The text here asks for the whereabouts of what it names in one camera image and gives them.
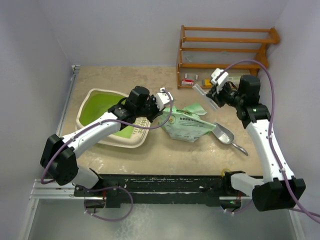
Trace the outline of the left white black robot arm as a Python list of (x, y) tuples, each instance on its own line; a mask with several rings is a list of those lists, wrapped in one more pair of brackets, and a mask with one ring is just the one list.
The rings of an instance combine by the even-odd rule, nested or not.
[(72, 183), (91, 196), (98, 196), (103, 191), (103, 179), (94, 170), (79, 166), (77, 159), (105, 137), (128, 126), (135, 127), (138, 118), (153, 122), (162, 115), (166, 104), (172, 105), (173, 97), (165, 88), (151, 95), (147, 88), (136, 86), (127, 97), (121, 98), (88, 125), (62, 137), (51, 135), (40, 159), (44, 169), (41, 184), (56, 182), (64, 186)]

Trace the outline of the green cat litter bag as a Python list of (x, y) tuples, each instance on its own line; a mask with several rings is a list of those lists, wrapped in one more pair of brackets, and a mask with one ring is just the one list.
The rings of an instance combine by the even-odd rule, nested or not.
[(173, 106), (172, 112), (167, 107), (159, 117), (159, 123), (161, 124), (168, 118), (168, 121), (161, 128), (168, 133), (170, 138), (193, 143), (216, 128), (214, 123), (201, 119), (201, 116), (206, 114), (207, 112), (199, 103), (188, 105), (183, 109)]

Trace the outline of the white bag clip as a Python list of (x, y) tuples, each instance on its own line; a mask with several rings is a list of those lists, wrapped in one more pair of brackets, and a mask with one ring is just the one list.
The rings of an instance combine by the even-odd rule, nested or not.
[(198, 84), (194, 84), (192, 89), (200, 94), (201, 98), (214, 110), (218, 109), (218, 105), (209, 97), (207, 97), (207, 92), (205, 92)]

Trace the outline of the silver metal scoop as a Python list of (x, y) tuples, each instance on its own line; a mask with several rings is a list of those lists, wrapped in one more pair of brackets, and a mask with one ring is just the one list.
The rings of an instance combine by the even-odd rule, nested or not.
[(214, 125), (215, 128), (211, 132), (222, 144), (232, 145), (246, 156), (249, 155), (243, 147), (235, 143), (235, 135), (229, 129), (225, 128), (217, 122), (215, 122)]

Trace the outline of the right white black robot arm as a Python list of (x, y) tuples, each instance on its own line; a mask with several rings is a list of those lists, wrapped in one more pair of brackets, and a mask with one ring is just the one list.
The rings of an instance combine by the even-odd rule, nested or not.
[(250, 196), (260, 212), (291, 209), (302, 196), (306, 184), (296, 178), (279, 149), (271, 124), (268, 107), (260, 103), (261, 83), (258, 77), (243, 75), (234, 89), (229, 74), (217, 68), (211, 74), (212, 87), (205, 95), (213, 109), (229, 105), (248, 132), (258, 154), (263, 178), (257, 179), (243, 171), (231, 171), (224, 176), (222, 190), (228, 196), (238, 191)]

